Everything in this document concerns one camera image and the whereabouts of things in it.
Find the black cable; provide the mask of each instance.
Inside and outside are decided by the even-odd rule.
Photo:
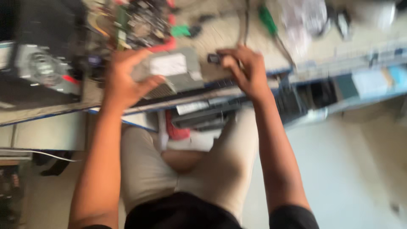
[[[247,44],[247,37],[249,36],[249,10],[250,10],[249,0],[245,1],[246,1],[246,11],[245,11],[246,25],[245,25],[245,36],[243,38],[244,45]]]

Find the green screwdriver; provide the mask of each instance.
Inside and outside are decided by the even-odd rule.
[[[276,41],[277,45],[280,45],[280,47],[283,49],[283,52],[282,52],[283,56],[285,56],[287,58],[287,60],[290,62],[290,64],[295,68],[295,63],[293,61],[293,58],[291,57],[290,53],[287,51],[284,43],[281,41],[280,36],[278,35],[278,29],[277,29],[276,24],[274,23],[273,17],[271,16],[269,9],[267,9],[267,6],[264,3],[258,7],[258,16],[259,16],[260,20],[263,22],[263,24],[267,27],[270,35]]]

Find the wire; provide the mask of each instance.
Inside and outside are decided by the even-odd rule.
[[[245,25],[245,36],[243,38],[243,43],[246,46],[247,44],[247,37],[249,36],[249,10],[250,10],[250,3],[249,0],[246,1],[246,10],[245,10],[245,20],[246,20],[246,25]]]
[[[95,16],[89,15],[89,17],[88,17],[89,25],[90,25],[92,28],[96,29],[98,32],[100,32],[103,36],[109,37],[109,34],[106,33],[104,30],[102,30],[102,29],[98,26],[98,24],[97,24],[97,22],[96,22],[96,20],[97,20],[98,17],[100,17],[100,16],[108,16],[108,15],[105,14],[105,13],[103,13],[103,12],[98,12]]]
[[[57,159],[64,160],[64,161],[70,161],[70,162],[81,161],[81,160],[71,160],[71,159],[67,159],[67,158],[63,158],[63,157],[58,157],[58,156],[55,156],[55,155],[52,155],[52,154],[47,154],[47,153],[44,153],[44,152],[34,151],[34,150],[0,149],[0,151],[4,151],[4,152],[10,152],[10,151],[11,151],[11,152],[37,153],[37,154],[44,154],[44,155],[47,155],[47,156],[55,157],[55,158],[57,158]]]

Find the plastic bag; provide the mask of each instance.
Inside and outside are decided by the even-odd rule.
[[[282,8],[282,22],[286,28],[291,52],[304,55],[312,41],[326,24],[324,0],[278,0]]]

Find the white label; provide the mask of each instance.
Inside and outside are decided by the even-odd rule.
[[[163,76],[187,73],[186,58],[181,53],[154,58],[150,61],[150,73]]]
[[[177,106],[177,111],[179,115],[188,114],[197,110],[202,110],[208,108],[209,104],[207,102],[194,102],[194,103],[187,103]]]
[[[195,72],[189,72],[189,75],[191,76],[191,78],[195,81],[199,81],[202,80],[202,74],[198,71]]]
[[[122,30],[119,30],[118,37],[119,37],[120,40],[125,41],[126,40],[126,33],[124,31],[122,31]]]

